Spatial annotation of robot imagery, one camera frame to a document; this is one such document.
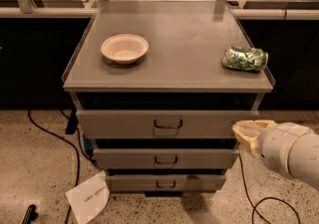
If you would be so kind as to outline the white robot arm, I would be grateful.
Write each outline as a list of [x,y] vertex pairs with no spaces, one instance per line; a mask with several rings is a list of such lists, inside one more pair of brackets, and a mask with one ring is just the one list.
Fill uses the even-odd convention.
[[240,120],[232,126],[240,145],[271,171],[319,190],[319,135],[308,126],[274,120]]

